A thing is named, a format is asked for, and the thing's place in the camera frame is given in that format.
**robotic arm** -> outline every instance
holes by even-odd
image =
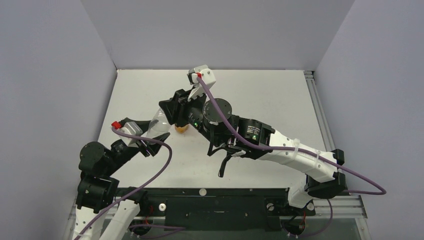
[[[222,98],[216,98],[226,120],[249,143],[262,147],[293,147],[295,151],[258,150],[247,146],[229,131],[212,102],[206,101],[205,91],[197,78],[201,78],[210,88],[216,82],[212,70],[202,65],[191,69],[187,76],[193,88],[188,91],[183,89],[176,91],[169,100],[160,101],[159,106],[169,124],[175,124],[177,127],[190,124],[210,142],[208,156],[219,150],[227,152],[218,172],[219,177],[224,176],[226,164],[232,157],[272,161],[286,165],[306,174],[304,180],[290,188],[288,192],[289,205],[296,208],[303,208],[312,198],[330,199],[347,189],[345,175],[338,172],[335,166],[318,159],[318,156],[322,156],[333,163],[342,165],[343,151],[335,149],[323,152],[306,146],[300,143],[299,139],[290,139],[266,123],[232,114],[230,103]],[[316,153],[317,157],[299,152],[298,149]]]
[[[192,125],[209,142],[207,155],[217,151],[226,151],[218,176],[223,177],[227,162],[233,157],[250,158],[254,160],[272,161],[298,170],[306,174],[305,178],[288,191],[288,204],[295,208],[304,208],[312,198],[330,199],[347,189],[346,177],[338,172],[335,166],[318,159],[322,156],[333,163],[344,163],[343,151],[336,149],[330,152],[321,152],[308,147],[298,139],[290,139],[270,125],[255,119],[234,115],[230,103],[222,98],[216,98],[216,103],[232,128],[246,141],[254,145],[249,146],[240,141],[227,127],[222,116],[216,111],[213,103],[206,101],[204,86],[211,88],[216,82],[214,73],[206,65],[191,69],[188,79],[193,85],[190,90],[177,90],[168,100],[159,102],[161,112],[165,114],[167,124],[177,127]],[[158,119],[152,121],[134,121],[125,118],[114,122],[112,127],[118,131],[141,136],[148,132],[150,127],[161,124]],[[164,142],[169,132],[156,136]],[[73,239],[80,240],[119,240],[123,237],[132,219],[147,204],[147,192],[138,191],[136,194],[121,201],[116,214],[100,236],[105,214],[98,218],[83,234],[79,234],[100,210],[112,203],[119,181],[110,176],[139,152],[145,157],[154,156],[160,150],[159,144],[149,144],[140,140],[120,137],[110,149],[99,142],[86,144],[80,152],[79,169],[81,181],[78,185],[76,199],[76,221]],[[269,146],[292,147],[294,151],[269,149]],[[316,153],[316,157],[298,151],[308,150]]]

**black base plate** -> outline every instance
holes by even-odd
[[[280,231],[280,216],[314,216],[315,211],[289,206],[287,188],[145,188],[151,217],[165,216],[165,225],[185,227],[188,231]],[[166,211],[159,211],[159,204]],[[274,209],[268,210],[272,203]],[[147,216],[142,207],[139,216]]]

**white table surface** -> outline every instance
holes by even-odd
[[[114,121],[125,117],[151,120],[166,100],[179,89],[191,88],[187,70],[119,70],[98,141],[106,147],[119,139],[111,129]],[[317,117],[307,83],[299,70],[213,70],[216,83],[211,88],[215,98],[232,105],[234,115],[252,118],[271,125],[289,138],[324,150]],[[286,188],[305,175],[275,162],[232,158],[223,178],[218,170],[225,156],[219,151],[206,155],[209,142],[194,128],[179,134],[174,127],[166,142],[173,158],[168,168],[153,181],[151,188]],[[151,178],[165,163],[168,150],[155,157],[141,153],[127,162],[112,177],[119,187],[138,187]]]

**red connector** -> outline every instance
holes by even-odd
[[[122,125],[121,125],[119,122],[117,122],[117,121],[114,121],[111,125],[112,125],[112,127],[113,127],[113,128],[115,128],[115,129],[120,129],[120,128],[122,128]]]

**white wall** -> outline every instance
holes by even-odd
[[[346,165],[387,189],[363,196],[375,240],[424,239],[423,11],[423,1],[356,0],[315,73]]]
[[[119,69],[315,69],[354,0],[82,0]]]
[[[79,0],[0,2],[0,232],[57,240],[115,67]]]

